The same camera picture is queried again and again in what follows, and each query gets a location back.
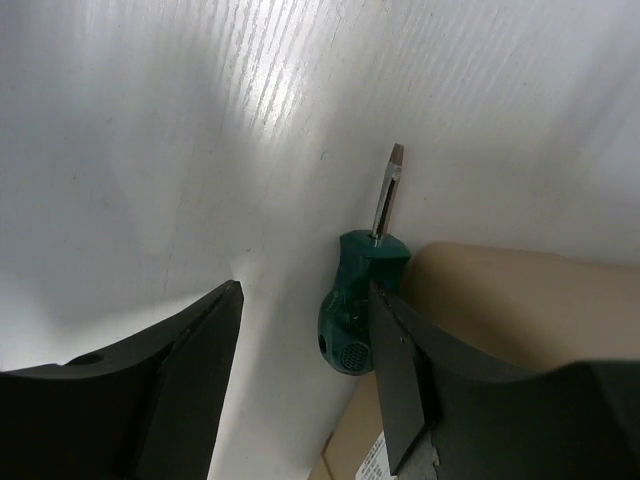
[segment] green screwdriver handle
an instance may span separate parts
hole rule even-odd
[[[374,281],[397,291],[411,258],[407,247],[386,233],[400,180],[403,150],[396,144],[391,153],[372,230],[355,230],[340,237],[340,264],[334,285],[320,306],[320,352],[329,365],[348,375],[373,370],[369,284]]]

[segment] cardboard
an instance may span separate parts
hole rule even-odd
[[[640,357],[640,268],[433,243],[407,268],[403,299],[435,325],[536,371]]]
[[[362,377],[308,480],[354,480],[382,432],[375,374]]]

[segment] printed label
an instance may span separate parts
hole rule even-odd
[[[355,480],[394,480],[395,478],[389,473],[387,442],[382,432],[360,465]]]

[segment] white wall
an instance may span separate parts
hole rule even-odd
[[[337,237],[640,260],[633,0],[0,1],[0,366],[64,362],[233,277],[216,479],[299,479],[352,382]]]

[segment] black plastic bracket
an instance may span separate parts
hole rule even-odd
[[[67,365],[0,373],[0,478],[206,479],[242,305],[230,281]]]
[[[422,460],[414,452],[429,451],[416,449],[425,441],[439,480],[640,478],[640,362],[537,374],[457,340],[383,287],[372,284],[369,306],[389,463],[400,479],[425,478],[426,467],[403,477]]]

